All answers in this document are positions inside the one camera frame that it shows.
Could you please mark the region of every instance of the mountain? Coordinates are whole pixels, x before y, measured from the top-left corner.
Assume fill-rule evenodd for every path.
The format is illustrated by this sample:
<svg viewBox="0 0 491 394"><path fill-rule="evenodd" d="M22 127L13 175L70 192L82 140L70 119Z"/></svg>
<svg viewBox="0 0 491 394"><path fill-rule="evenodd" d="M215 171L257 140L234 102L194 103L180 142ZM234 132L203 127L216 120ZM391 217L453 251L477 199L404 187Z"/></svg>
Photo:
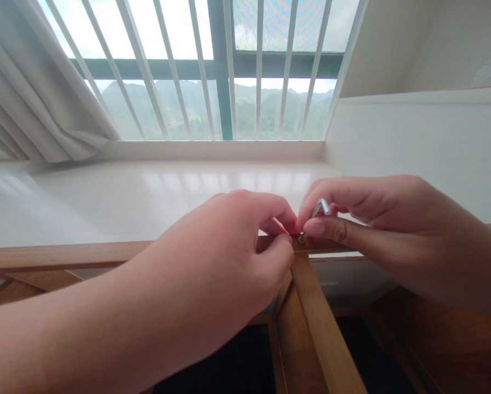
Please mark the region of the mountain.
<svg viewBox="0 0 491 394"><path fill-rule="evenodd" d="M161 140L162 134L146 87L135 83L125 83L124 85L147 139ZM171 139L188 140L189 137L185 129L174 81L157 80L155 81L155 86L162 116L169 127ZM201 82L182 80L180 81L180 87L194 139L208 140L209 123ZM217 139L220 140L221 123L216 82L209 80L208 87L215 134ZM142 138L118 84L112 82L105 88L102 95L123 139L141 140ZM313 94L305 139L320 139L332 96L333 90ZM299 139L306 100L307 93L298 93L293 89L288 90L284 116L283 138L285 140ZM236 84L235 101L238 138L240 140L253 140L256 120L256 87ZM278 139L281 101L281 89L262 89L260 116L260 138L262 140Z"/></svg>

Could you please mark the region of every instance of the left hand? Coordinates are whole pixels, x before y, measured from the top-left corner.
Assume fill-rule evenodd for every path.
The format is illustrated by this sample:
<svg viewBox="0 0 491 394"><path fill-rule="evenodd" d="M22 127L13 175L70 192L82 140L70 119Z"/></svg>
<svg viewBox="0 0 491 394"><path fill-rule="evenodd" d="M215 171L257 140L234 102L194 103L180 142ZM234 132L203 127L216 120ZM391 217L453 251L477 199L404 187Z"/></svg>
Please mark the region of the left hand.
<svg viewBox="0 0 491 394"><path fill-rule="evenodd" d="M121 267L139 272L171 374L207 357L273 300L293 261L296 215L280 196L237 190L185 215ZM259 229L280 234L263 253Z"/></svg>

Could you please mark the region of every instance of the curtain fold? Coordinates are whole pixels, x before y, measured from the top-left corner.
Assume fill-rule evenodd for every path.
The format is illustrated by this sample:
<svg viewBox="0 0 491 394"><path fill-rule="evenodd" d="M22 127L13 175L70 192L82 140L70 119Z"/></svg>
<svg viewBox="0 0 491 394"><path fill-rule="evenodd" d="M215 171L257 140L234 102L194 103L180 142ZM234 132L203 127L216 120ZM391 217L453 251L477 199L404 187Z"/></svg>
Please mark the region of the curtain fold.
<svg viewBox="0 0 491 394"><path fill-rule="evenodd" d="M0 149L57 163L89 158L119 139L37 0L0 0Z"/></svg>

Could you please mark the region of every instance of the fingernail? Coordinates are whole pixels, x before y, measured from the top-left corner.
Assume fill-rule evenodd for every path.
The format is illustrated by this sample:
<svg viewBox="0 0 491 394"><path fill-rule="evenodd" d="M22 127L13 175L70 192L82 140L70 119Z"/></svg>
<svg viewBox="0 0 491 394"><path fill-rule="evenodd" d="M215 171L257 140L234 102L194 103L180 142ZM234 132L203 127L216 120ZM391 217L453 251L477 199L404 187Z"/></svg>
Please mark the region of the fingernail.
<svg viewBox="0 0 491 394"><path fill-rule="evenodd" d="M311 235L324 235L326 226L324 223L311 222L304 226L304 231Z"/></svg>

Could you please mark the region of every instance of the forearm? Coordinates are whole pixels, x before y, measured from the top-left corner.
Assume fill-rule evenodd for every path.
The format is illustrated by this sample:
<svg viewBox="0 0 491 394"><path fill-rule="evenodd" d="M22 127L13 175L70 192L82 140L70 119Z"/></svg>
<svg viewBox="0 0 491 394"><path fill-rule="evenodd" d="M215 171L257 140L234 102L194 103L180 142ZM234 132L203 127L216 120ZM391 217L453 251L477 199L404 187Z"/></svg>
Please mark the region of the forearm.
<svg viewBox="0 0 491 394"><path fill-rule="evenodd" d="M129 268L0 307L0 392L138 392L169 375L176 311Z"/></svg>

